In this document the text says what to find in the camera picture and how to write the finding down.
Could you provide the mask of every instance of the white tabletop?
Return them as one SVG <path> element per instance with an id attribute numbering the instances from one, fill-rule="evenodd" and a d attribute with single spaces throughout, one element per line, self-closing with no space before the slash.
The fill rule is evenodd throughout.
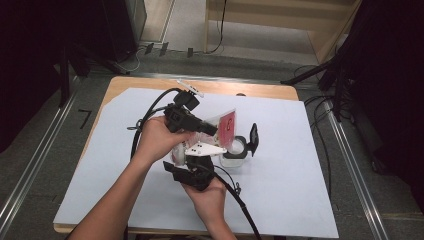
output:
<path id="1" fill-rule="evenodd" d="M 162 92 L 130 88 L 103 108 L 55 224 L 77 224 L 111 187 L 129 162 L 134 132 L 127 127 L 134 126 Z M 166 96 L 157 106 L 171 103 L 174 96 Z M 226 170 L 240 183 L 240 197 L 261 234 L 338 237 L 303 102 L 218 94 L 205 94 L 199 101 L 192 113 L 201 119 L 236 109 L 236 134 L 246 139 L 252 124 L 258 126 L 260 144 L 255 156 L 249 153 L 241 167 Z M 213 161 L 219 165 L 217 157 Z M 230 194 L 225 215 L 235 233 L 253 232 Z M 191 200 L 164 170 L 162 161 L 148 173 L 129 227 L 206 231 Z"/>

